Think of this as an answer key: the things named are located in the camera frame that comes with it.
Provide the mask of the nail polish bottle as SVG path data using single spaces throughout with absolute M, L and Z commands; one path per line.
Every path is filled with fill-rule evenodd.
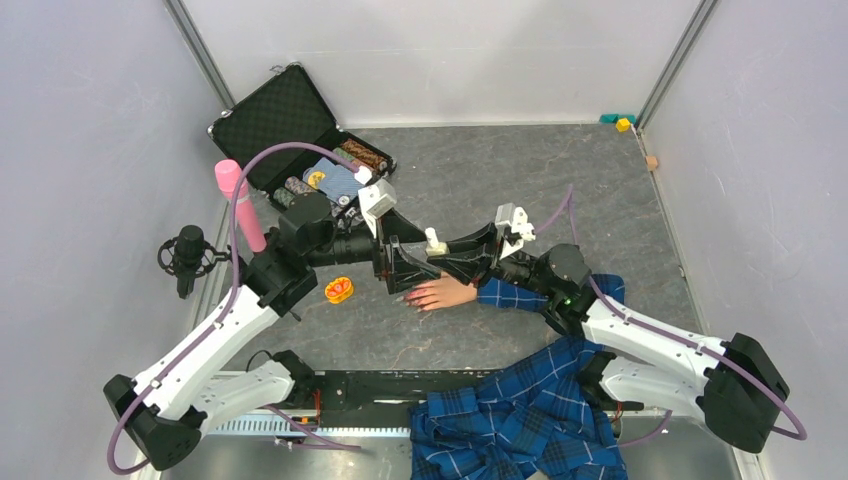
M 425 252 L 428 257 L 442 256 L 450 252 L 446 242 L 428 242 L 425 246 Z

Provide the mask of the grey nail polish cap brush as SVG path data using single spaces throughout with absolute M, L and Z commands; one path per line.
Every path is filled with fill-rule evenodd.
M 425 235 L 427 240 L 427 246 L 429 248 L 437 248 L 440 245 L 436 230 L 433 227 L 427 227 L 425 229 Z

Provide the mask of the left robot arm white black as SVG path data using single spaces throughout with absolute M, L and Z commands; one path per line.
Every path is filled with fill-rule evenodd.
M 113 473 L 170 469 L 231 420 L 282 402 L 302 407 L 312 399 L 313 379 L 275 359 L 222 382 L 213 378 L 317 287 L 317 267 L 371 262 L 391 294 L 410 288 L 416 274 L 438 277 L 435 267 L 403 248 L 418 242 L 437 246 L 434 229 L 421 229 L 396 213 L 393 193 L 376 186 L 362 189 L 359 200 L 364 222 L 344 232 L 324 195 L 295 196 L 249 262 L 231 255 L 231 290 L 211 314 L 146 370 L 106 383 L 103 392 L 117 420 L 106 451 Z

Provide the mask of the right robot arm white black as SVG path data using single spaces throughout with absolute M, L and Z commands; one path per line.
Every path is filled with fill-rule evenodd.
M 790 390 L 759 341 L 705 336 L 644 316 L 601 293 L 578 246 L 560 243 L 539 257 L 523 252 L 534 237 L 530 224 L 489 224 L 447 242 L 428 228 L 425 251 L 428 263 L 463 283 L 495 278 L 545 296 L 542 315 L 552 329 L 606 347 L 577 382 L 585 405 L 670 410 L 738 450 L 763 451 Z

